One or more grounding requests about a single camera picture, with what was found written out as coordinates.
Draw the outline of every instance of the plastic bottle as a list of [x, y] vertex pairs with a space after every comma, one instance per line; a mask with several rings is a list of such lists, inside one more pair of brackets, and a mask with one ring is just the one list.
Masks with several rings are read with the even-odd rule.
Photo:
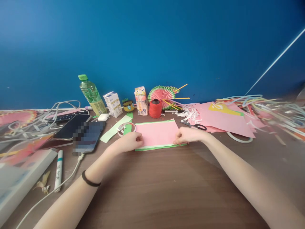
[[79, 75], [78, 78], [81, 80], [79, 87], [82, 90], [86, 99], [88, 100], [95, 114], [99, 116], [101, 114], [107, 113], [105, 104], [102, 101], [102, 98], [99, 95], [95, 84], [88, 81], [88, 77], [86, 75]]

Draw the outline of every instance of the pen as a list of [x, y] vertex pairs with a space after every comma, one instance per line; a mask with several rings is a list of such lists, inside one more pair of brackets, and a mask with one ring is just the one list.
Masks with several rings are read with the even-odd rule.
[[184, 110], [164, 110], [163, 113], [182, 113]]
[[55, 192], [60, 191], [60, 187], [57, 188], [61, 184], [61, 173], [63, 171], [63, 151], [60, 150], [58, 152], [58, 157], [57, 157], [57, 168], [56, 168], [56, 177], [55, 177]]

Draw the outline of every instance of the wooden desk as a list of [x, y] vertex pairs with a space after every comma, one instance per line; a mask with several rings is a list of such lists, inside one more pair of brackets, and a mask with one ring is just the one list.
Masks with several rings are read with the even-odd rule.
[[[106, 131], [118, 119], [107, 121]], [[165, 120], [176, 115], [166, 114]], [[156, 121], [134, 113], [134, 123]], [[287, 147], [274, 136], [259, 132], [257, 139], [241, 144], [226, 133], [215, 133], [221, 142], [266, 175], [305, 213], [305, 145], [280, 132]], [[86, 155], [76, 176], [59, 193], [53, 193], [25, 220], [21, 228], [33, 228], [47, 209], [119, 136], [107, 144], [99, 142], [95, 153]], [[77, 157], [72, 146], [64, 150], [66, 179]], [[54, 188], [56, 160], [48, 184]], [[26, 212], [44, 197], [30, 191], [2, 228], [15, 228]], [[268, 228], [247, 199], [231, 182], [206, 146], [193, 142], [187, 146], [146, 152], [127, 152], [112, 164], [77, 228]]]

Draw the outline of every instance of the red thread spool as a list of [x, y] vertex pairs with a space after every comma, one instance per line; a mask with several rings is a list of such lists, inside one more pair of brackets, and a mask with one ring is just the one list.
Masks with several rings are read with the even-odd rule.
[[151, 100], [149, 103], [149, 115], [152, 118], [159, 118], [162, 112], [162, 103], [158, 99]]

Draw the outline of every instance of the bottle label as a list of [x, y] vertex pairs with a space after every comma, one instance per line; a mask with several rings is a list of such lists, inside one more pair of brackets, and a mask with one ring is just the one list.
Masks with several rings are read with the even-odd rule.
[[102, 100], [97, 101], [96, 103], [89, 103], [92, 107], [93, 111], [95, 112], [95, 115], [101, 115], [104, 113], [107, 113], [107, 110], [105, 108], [105, 105]]
[[101, 114], [107, 113], [107, 109], [105, 108], [105, 105], [96, 87], [94, 91], [89, 88], [81, 88], [81, 90], [96, 115], [100, 116]]

